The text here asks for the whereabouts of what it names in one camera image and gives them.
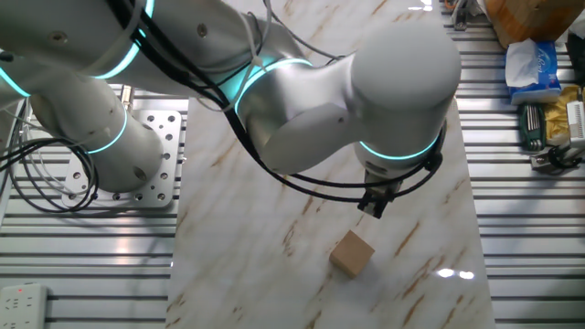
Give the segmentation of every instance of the end effector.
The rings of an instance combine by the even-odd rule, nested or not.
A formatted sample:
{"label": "end effector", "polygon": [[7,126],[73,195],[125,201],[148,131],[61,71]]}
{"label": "end effector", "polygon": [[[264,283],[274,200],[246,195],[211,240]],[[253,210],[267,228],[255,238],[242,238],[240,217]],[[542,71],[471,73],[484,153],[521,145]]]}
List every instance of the end effector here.
{"label": "end effector", "polygon": [[[302,172],[352,143],[367,184],[398,179],[367,190],[360,208],[371,204],[379,217],[401,177],[422,167],[434,174],[441,164],[445,116],[462,69],[442,30],[396,23],[333,65],[316,69],[287,58],[267,69],[236,111],[272,171]],[[373,201],[380,199],[386,202]]]}

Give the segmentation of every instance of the metal slatted platform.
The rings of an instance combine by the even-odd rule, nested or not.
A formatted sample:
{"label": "metal slatted platform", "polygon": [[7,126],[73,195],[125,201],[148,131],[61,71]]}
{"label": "metal slatted platform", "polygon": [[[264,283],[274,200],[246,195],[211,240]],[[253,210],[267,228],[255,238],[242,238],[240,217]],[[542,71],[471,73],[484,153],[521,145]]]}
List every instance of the metal slatted platform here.
{"label": "metal slatted platform", "polygon": [[[530,170],[507,100],[504,50],[490,24],[480,19],[455,32],[445,16],[444,25],[462,53],[457,98],[497,328],[583,328],[585,171]],[[558,59],[561,82],[569,84],[565,48]],[[134,108],[180,111],[186,120],[187,104],[138,91]],[[46,154],[64,178],[67,150]],[[27,185],[22,172],[18,179]],[[167,210],[82,217],[39,213],[13,192],[0,228],[0,287],[47,285],[50,329],[164,328],[179,188],[180,168]]]}

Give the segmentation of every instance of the cardboard box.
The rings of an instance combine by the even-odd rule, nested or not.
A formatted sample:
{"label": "cardboard box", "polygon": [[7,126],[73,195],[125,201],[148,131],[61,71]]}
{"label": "cardboard box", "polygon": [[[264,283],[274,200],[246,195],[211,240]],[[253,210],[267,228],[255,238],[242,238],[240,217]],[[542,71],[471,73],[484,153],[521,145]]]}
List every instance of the cardboard box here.
{"label": "cardboard box", "polygon": [[349,231],[331,252],[329,260],[354,279],[364,269],[373,254],[372,247],[356,233]]}
{"label": "cardboard box", "polygon": [[486,0],[502,47],[528,38],[556,41],[585,9],[585,0]]}

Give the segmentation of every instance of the blue packaging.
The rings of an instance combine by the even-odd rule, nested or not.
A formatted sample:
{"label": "blue packaging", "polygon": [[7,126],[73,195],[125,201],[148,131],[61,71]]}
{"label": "blue packaging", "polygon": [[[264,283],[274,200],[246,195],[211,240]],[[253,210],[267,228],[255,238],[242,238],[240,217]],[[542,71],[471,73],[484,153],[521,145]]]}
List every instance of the blue packaging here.
{"label": "blue packaging", "polygon": [[557,77],[557,50],[554,41],[537,42],[538,51],[538,83],[527,87],[510,87],[512,105],[524,102],[548,103],[556,102],[561,92]]}

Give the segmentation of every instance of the tissue box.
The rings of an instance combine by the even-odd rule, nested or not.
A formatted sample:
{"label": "tissue box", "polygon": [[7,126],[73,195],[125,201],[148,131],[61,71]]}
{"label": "tissue box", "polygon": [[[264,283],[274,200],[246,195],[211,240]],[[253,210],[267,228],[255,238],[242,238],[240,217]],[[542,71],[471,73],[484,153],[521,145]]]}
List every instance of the tissue box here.
{"label": "tissue box", "polygon": [[585,0],[486,0],[500,44],[557,40],[585,9]]}
{"label": "tissue box", "polygon": [[524,102],[550,103],[556,102],[561,92],[557,78],[557,50],[553,41],[537,42],[538,83],[527,87],[510,87],[512,105]]}

